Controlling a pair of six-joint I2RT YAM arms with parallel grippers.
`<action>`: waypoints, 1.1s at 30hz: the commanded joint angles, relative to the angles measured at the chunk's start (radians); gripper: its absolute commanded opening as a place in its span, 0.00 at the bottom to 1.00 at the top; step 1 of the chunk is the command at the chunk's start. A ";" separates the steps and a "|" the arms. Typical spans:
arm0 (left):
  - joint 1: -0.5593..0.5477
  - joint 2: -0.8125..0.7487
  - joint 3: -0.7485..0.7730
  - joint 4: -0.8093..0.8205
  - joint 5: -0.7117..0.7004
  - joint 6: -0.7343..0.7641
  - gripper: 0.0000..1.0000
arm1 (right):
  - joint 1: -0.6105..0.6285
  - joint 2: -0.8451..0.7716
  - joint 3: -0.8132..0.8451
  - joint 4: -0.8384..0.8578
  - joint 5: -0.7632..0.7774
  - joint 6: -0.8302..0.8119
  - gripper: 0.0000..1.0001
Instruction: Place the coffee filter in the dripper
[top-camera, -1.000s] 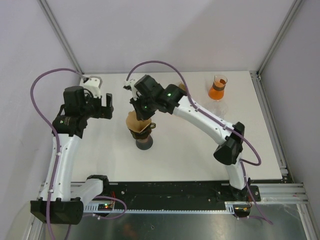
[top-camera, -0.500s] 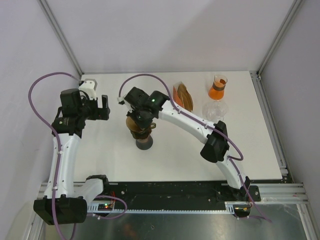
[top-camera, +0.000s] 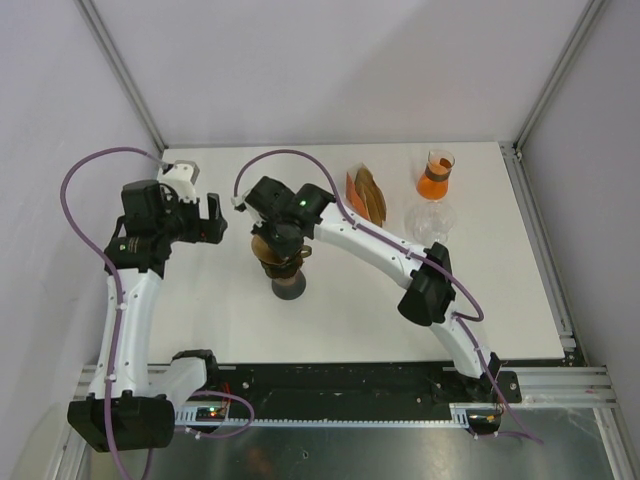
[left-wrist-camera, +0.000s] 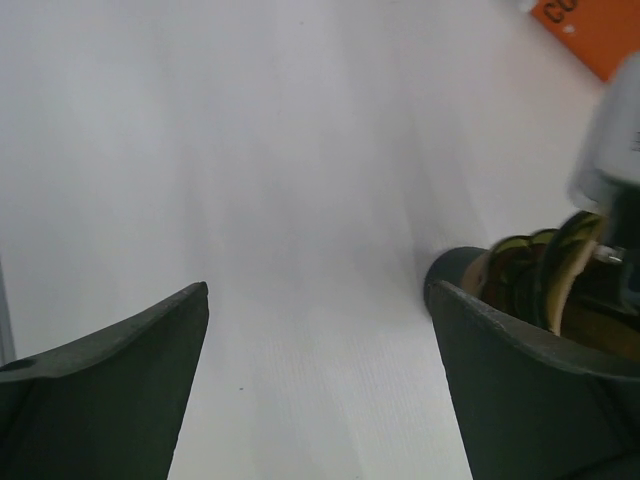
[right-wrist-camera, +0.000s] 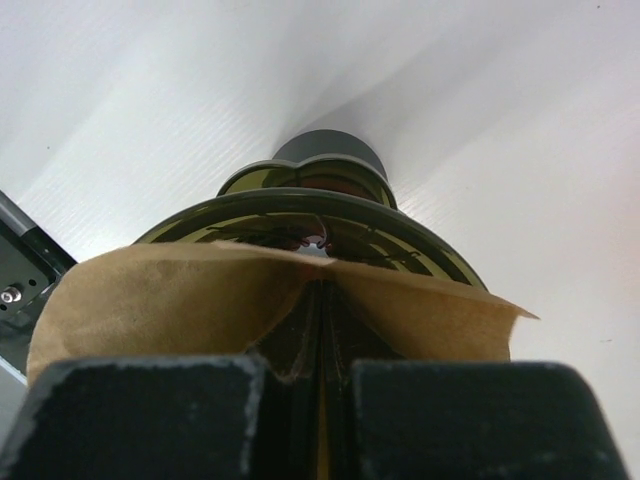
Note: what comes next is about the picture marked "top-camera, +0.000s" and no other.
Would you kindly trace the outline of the brown paper coffee filter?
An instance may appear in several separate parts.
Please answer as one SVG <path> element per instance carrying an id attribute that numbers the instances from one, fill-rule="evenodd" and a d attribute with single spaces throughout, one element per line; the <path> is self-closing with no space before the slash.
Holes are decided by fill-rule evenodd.
<path id="1" fill-rule="evenodd" d="M 280 267 L 288 260 L 280 257 L 261 237 L 254 235 L 251 240 L 251 250 L 261 265 L 267 267 Z"/>

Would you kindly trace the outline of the olive green plastic dripper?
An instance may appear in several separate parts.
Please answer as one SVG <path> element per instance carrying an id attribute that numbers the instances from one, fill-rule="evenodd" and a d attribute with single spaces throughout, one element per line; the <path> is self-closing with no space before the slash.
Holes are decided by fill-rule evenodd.
<path id="1" fill-rule="evenodd" d="M 293 256 L 286 258 L 288 262 L 280 267 L 263 267 L 266 275 L 271 279 L 289 278 L 302 268 L 304 260 L 312 254 L 312 248 L 303 245 Z"/>

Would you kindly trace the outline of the glass beaker with orange contents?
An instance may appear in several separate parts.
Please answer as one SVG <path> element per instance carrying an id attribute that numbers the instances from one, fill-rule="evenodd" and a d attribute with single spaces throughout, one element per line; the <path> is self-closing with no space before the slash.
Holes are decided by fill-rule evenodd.
<path id="1" fill-rule="evenodd" d="M 447 150 L 430 150 L 427 163 L 416 190 L 425 199 L 438 201 L 448 193 L 449 177 L 455 165 L 455 157 Z"/>

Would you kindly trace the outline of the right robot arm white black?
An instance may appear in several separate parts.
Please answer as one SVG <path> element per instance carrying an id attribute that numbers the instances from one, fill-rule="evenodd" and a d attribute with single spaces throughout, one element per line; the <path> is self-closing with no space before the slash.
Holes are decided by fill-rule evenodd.
<path id="1" fill-rule="evenodd" d="M 413 324 L 431 330 L 453 360 L 463 393 L 484 401 L 497 389 L 500 360 L 480 345 L 455 310 L 463 287 L 452 275 L 450 254 L 434 243 L 411 245 L 346 209 L 338 197 L 307 183 L 293 192 L 262 177 L 233 198 L 234 208 L 254 220 L 252 233 L 280 258 L 289 260 L 306 239 L 338 247 L 388 275 L 404 295 L 397 310 Z"/>

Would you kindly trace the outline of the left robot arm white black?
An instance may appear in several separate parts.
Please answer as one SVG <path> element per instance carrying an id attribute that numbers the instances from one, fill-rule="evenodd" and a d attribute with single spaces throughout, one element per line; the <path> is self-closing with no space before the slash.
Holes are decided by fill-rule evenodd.
<path id="1" fill-rule="evenodd" d="M 207 217 L 193 188 L 142 180 L 125 185 L 123 213 L 104 249 L 108 309 L 98 365 L 83 400 L 68 407 L 70 425 L 97 452 L 164 448 L 175 413 L 193 394 L 214 397 L 221 376 L 209 349 L 176 353 L 157 380 L 149 378 L 152 317 L 176 242 L 221 242 L 227 228 L 218 194 L 206 196 Z"/>

